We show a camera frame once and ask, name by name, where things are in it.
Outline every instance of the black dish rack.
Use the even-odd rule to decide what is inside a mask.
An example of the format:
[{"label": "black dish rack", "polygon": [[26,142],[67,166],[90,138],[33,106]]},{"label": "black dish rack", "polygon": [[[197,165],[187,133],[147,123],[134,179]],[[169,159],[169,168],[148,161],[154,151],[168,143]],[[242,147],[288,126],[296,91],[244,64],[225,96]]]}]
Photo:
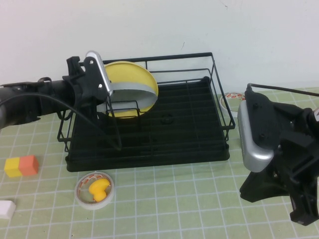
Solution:
[{"label": "black dish rack", "polygon": [[136,62],[148,69],[158,82],[158,100],[143,115],[140,115],[137,105],[134,110],[138,116],[127,119],[115,120],[108,111],[98,113],[94,105],[79,109],[95,121],[107,137],[122,143],[120,151],[107,144],[106,136],[80,117],[72,116],[68,125],[62,120],[58,140],[65,143],[65,151],[68,152],[68,171],[222,161],[229,158],[226,141],[229,130],[235,128],[235,121],[225,98],[229,115],[225,117],[222,114],[218,95],[224,95],[224,92],[212,53],[103,63],[115,61]]}]

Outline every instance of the yellow plate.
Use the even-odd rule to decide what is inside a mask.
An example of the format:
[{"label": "yellow plate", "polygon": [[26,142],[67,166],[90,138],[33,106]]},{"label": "yellow plate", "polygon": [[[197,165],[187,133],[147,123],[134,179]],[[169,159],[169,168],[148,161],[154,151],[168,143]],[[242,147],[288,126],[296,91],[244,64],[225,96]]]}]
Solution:
[{"label": "yellow plate", "polygon": [[[156,95],[159,95],[159,87],[154,76],[142,66],[128,61],[117,61],[106,65],[105,70],[112,83],[132,82],[145,84],[151,87]],[[148,111],[152,106],[140,109],[140,115]],[[136,110],[114,113],[115,117],[134,117],[138,116]]]}]

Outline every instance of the green grid mat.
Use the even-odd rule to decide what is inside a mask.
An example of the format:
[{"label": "green grid mat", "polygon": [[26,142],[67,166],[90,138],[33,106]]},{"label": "green grid mat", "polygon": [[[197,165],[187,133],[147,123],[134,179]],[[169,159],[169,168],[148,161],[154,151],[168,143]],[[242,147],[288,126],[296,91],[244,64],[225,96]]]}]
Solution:
[{"label": "green grid mat", "polygon": [[[319,93],[319,88],[308,89]],[[274,102],[316,108],[319,98],[264,91]],[[17,208],[0,219],[0,239],[281,239],[319,238],[319,223],[290,221],[289,197],[256,203],[239,197],[249,171],[242,163],[238,129],[230,132],[230,159],[160,167],[102,170],[116,185],[108,206],[82,209],[73,190],[88,172],[66,170],[64,144],[57,142],[59,119],[11,126],[0,133],[0,200]],[[35,154],[39,173],[8,178],[6,158]]]}]

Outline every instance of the tape roll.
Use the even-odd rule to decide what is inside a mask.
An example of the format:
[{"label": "tape roll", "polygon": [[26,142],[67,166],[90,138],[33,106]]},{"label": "tape roll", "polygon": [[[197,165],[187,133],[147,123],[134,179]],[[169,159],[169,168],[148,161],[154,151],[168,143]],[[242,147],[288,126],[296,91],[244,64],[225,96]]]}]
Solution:
[{"label": "tape roll", "polygon": [[[225,98],[228,102],[231,114],[233,115],[233,117],[237,117],[239,105],[242,101],[245,100],[245,95],[238,92],[229,92],[225,93]],[[223,96],[219,98],[219,104],[222,113],[228,115],[228,110],[226,108]]]},{"label": "tape roll", "polygon": [[[95,202],[93,195],[89,193],[90,185],[100,179],[106,178],[110,182],[110,186],[106,189],[107,197],[100,201]],[[87,210],[97,210],[108,205],[113,199],[115,194],[115,186],[112,178],[103,172],[93,172],[83,176],[76,184],[74,189],[74,196],[78,204]]]}]

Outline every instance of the yellow rubber duck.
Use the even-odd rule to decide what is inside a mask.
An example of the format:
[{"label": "yellow rubber duck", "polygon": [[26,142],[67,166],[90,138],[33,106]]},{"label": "yellow rubber duck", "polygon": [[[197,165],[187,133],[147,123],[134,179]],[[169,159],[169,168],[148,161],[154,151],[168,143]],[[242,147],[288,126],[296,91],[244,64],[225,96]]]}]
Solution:
[{"label": "yellow rubber duck", "polygon": [[100,178],[93,182],[89,187],[89,192],[93,195],[93,199],[96,202],[103,201],[107,194],[106,188],[110,185],[110,182],[106,178]]}]

